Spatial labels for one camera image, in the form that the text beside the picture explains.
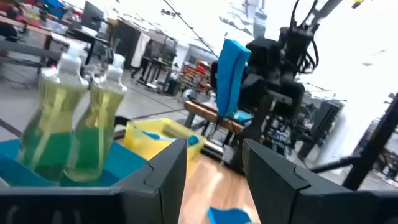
bottle cap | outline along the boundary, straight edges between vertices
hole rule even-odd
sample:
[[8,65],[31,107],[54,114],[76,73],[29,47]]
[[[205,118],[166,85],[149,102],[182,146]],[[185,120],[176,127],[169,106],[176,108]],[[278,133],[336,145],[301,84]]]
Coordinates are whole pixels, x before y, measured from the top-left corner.
[[78,42],[71,41],[66,53],[63,53],[58,63],[58,69],[63,70],[69,74],[80,76],[81,59],[80,53],[83,50],[83,45]]
[[106,72],[106,78],[108,80],[120,81],[123,74],[124,61],[125,58],[122,55],[114,55],[113,63],[108,67],[108,71]]
[[83,45],[79,44],[78,42],[71,41],[69,43],[69,49],[67,55],[72,58],[77,58],[80,56],[80,52],[83,50]]
[[122,55],[115,54],[114,57],[113,57],[112,65],[115,68],[121,68],[123,66],[125,60],[126,59]]

yellow liquid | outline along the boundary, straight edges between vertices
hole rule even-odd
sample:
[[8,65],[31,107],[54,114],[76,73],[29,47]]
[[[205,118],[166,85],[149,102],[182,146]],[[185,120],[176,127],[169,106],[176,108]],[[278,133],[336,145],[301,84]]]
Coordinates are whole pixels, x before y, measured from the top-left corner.
[[72,114],[86,88],[41,76],[39,90],[40,106],[22,134],[18,161],[58,182],[69,156]]
[[123,92],[91,87],[90,105],[75,128],[64,172],[72,181],[90,182],[101,175],[113,142],[114,116],[123,97]]

concrete floor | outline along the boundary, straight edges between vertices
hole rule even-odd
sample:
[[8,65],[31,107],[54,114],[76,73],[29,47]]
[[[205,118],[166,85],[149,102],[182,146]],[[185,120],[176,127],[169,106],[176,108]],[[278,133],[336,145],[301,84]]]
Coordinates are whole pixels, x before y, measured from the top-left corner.
[[[28,44],[42,45],[42,39],[34,37],[30,39]],[[21,54],[11,54],[11,57],[38,60]],[[129,76],[130,72],[123,75],[123,84],[128,87],[127,94],[122,101],[117,115],[127,118],[136,118],[140,116],[149,116],[146,119],[170,118],[174,120],[185,119],[188,111],[183,109],[183,105],[171,98],[147,91],[142,85],[136,84],[135,80]],[[29,119],[35,113],[38,103],[38,90],[36,87],[15,84],[10,82],[32,83],[37,79],[36,70],[34,68],[22,67],[17,65],[0,65],[0,141],[15,139],[15,133],[23,132]],[[73,115],[73,124],[83,114],[87,107],[89,93],[87,93]],[[226,135],[226,130],[220,129],[214,135],[215,139],[222,140]],[[317,150],[313,151],[306,161],[311,167],[314,158],[316,158]],[[303,166],[303,163],[297,159],[295,153],[292,154],[291,161]],[[340,175],[331,172],[322,174],[323,177],[330,179],[337,184],[341,184],[348,172],[345,169]],[[363,190],[396,190],[393,186],[387,184],[382,178],[369,174],[364,181]]]

clear plastic bottle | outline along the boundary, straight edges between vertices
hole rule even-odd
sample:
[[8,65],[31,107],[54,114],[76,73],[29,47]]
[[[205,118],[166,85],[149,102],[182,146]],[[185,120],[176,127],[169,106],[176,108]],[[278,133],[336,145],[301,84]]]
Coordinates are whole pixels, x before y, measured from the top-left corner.
[[114,116],[127,92],[121,83],[124,57],[116,54],[105,76],[95,78],[90,105],[80,118],[73,138],[65,175],[74,182],[97,179],[113,142]]
[[72,140],[72,114],[88,89],[79,74],[82,48],[71,43],[57,68],[42,72],[39,108],[21,137],[18,161],[53,182],[62,177]]

blue tray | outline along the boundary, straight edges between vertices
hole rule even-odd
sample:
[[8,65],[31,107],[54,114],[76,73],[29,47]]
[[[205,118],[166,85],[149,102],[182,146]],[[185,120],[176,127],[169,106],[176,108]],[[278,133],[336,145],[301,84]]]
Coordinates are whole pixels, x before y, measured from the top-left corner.
[[[11,186],[43,187],[55,184],[45,180],[16,161],[19,140],[0,142],[0,177]],[[109,187],[141,168],[147,161],[120,144],[113,142],[101,177],[90,183],[79,184],[64,177],[61,186]]]

